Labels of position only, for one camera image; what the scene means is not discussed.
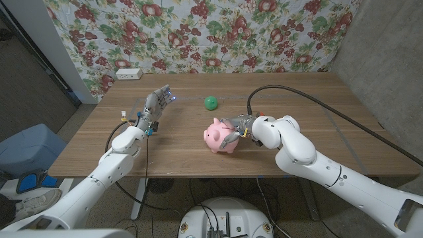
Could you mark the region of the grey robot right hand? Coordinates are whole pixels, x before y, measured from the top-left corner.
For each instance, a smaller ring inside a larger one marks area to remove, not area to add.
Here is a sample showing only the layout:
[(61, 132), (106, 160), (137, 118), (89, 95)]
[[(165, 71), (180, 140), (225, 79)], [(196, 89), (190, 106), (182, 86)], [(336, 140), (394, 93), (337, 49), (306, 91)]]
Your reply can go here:
[(233, 143), (237, 139), (248, 137), (251, 137), (251, 140), (257, 146), (263, 146), (262, 142), (256, 139), (252, 134), (252, 125), (255, 120), (256, 117), (243, 114), (231, 118), (222, 118), (221, 122), (231, 130), (231, 133), (224, 137), (219, 148), (224, 149), (228, 144)]

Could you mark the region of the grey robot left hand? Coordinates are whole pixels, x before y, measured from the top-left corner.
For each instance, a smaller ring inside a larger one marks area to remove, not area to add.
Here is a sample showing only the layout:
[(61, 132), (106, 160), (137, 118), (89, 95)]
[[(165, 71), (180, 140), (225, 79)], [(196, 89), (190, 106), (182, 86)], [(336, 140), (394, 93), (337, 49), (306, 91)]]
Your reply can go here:
[(170, 86), (165, 85), (147, 96), (143, 110), (135, 123), (136, 128), (146, 131), (150, 125), (156, 123), (168, 104), (175, 100), (171, 95)]

